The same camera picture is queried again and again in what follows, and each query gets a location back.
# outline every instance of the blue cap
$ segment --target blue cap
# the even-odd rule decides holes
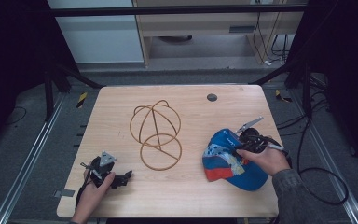
[[[266,183],[268,174],[252,161],[244,163],[242,157],[234,153],[241,145],[239,137],[229,129],[222,129],[211,138],[202,155],[208,180],[224,178],[249,191],[257,190]]]

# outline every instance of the table top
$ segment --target table top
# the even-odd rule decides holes
[[[209,94],[217,100],[208,100]],[[147,106],[161,100],[168,102],[169,107],[156,105],[156,112],[146,117],[146,111],[150,111]],[[118,175],[129,170],[133,173],[127,186],[108,191],[94,212],[95,217],[274,217],[278,206],[270,177],[259,190],[245,191],[224,179],[209,182],[202,165],[202,153],[217,131],[229,128],[235,132],[259,116],[264,119],[254,128],[281,144],[260,86],[102,88],[65,186],[76,193],[74,197],[61,197],[57,214],[71,217],[75,211],[77,191],[84,181],[85,169],[80,163],[88,163],[106,151],[117,158],[113,171]],[[175,163],[174,157],[180,157],[168,170],[150,169],[141,160],[141,143],[156,134],[156,126],[162,145],[171,138],[163,133],[175,136],[176,130],[176,138],[162,146],[173,156],[147,146],[143,147],[142,156],[155,168],[167,167]],[[157,141],[152,136],[146,144],[154,145]]]

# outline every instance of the person's right hand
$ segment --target person's right hand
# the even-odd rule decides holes
[[[281,170],[290,169],[283,153],[280,150],[267,146],[260,153],[253,153],[244,149],[237,149],[237,153],[243,158],[253,161],[269,175],[275,175]]]

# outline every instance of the sleeve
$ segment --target sleeve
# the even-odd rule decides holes
[[[312,206],[312,196],[295,170],[278,172],[272,184],[278,196],[280,223],[326,223]]]

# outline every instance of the hand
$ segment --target hand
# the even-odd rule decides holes
[[[88,171],[89,170],[86,170],[84,172],[84,178],[87,177]],[[110,185],[112,184],[114,178],[115,173],[110,173],[105,178],[101,186],[98,188],[89,178],[87,182],[91,182],[84,188],[83,193],[80,196],[80,200],[75,210],[75,213],[71,218],[71,221],[78,224],[87,223],[87,220],[89,220],[95,208],[97,208],[98,204],[100,204],[101,200],[103,199],[103,196],[109,189],[111,189]]]
[[[269,175],[275,175],[281,170],[290,169],[289,163],[280,150],[270,146],[266,146],[264,151],[260,153],[253,153],[243,149],[237,149],[237,153],[243,158],[256,163]]]

